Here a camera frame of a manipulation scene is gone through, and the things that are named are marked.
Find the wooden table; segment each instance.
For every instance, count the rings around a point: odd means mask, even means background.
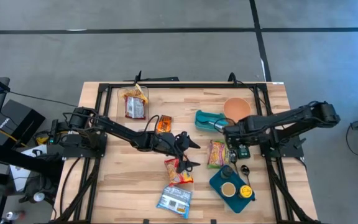
[[[84,83],[79,106],[94,108],[99,82]],[[282,83],[267,83],[270,104],[273,113],[290,109],[285,86]],[[256,201],[251,202],[239,214],[223,202],[219,195],[209,186],[209,179],[217,172],[207,169],[207,145],[211,139],[224,139],[221,134],[198,131],[194,125],[197,110],[222,113],[223,103],[230,97],[242,97],[252,107],[252,114],[257,114],[253,93],[248,89],[228,88],[149,88],[150,116],[165,114],[173,117],[172,133],[187,131],[192,140],[201,149],[188,149],[188,157],[201,163],[193,171],[194,184],[180,185],[193,191],[190,214],[187,220],[176,213],[156,208],[163,188],[168,184],[168,174],[164,166],[165,155],[154,152],[139,152],[129,143],[114,136],[108,137],[106,155],[101,160],[98,187],[94,200],[92,223],[141,223],[149,219],[151,223],[190,222],[210,223],[275,223],[272,194],[264,158],[259,146],[250,147],[251,158],[239,160],[238,166],[246,164],[250,169],[250,183],[256,193]],[[117,115],[117,90],[112,93],[109,117],[115,120]],[[143,123],[124,123],[123,125],[139,130]],[[65,162],[55,208],[58,211],[60,191],[63,180],[75,159]],[[83,160],[80,160],[68,178],[65,187],[63,209],[77,194],[80,183]],[[295,159],[283,159],[288,188],[299,206],[311,218],[317,219],[313,198],[305,168]],[[286,218],[284,201],[279,194],[283,218]],[[85,218],[88,194],[85,195],[81,209],[81,219]]]

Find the gray floor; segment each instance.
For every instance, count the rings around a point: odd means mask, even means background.
[[[261,27],[358,27],[358,0],[256,0]],[[0,29],[252,27],[248,0],[0,0]],[[292,107],[333,103],[334,129],[305,134],[314,202],[322,222],[358,223],[358,157],[345,133],[358,120],[358,32],[263,34],[272,80],[285,82]],[[178,76],[183,81],[263,81],[254,33],[0,35],[0,77],[13,91],[76,104],[85,81]],[[50,121],[71,108],[9,95]],[[358,132],[349,142],[358,152]],[[46,222],[46,203],[17,204]]]

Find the orange bowl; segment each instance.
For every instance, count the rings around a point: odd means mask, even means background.
[[[240,119],[251,114],[251,106],[242,98],[230,98],[224,102],[223,113],[225,117],[238,122]]]

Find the cup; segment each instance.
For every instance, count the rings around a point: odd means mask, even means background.
[[[233,183],[226,182],[221,186],[221,192],[225,197],[233,197],[236,194],[236,186]]]

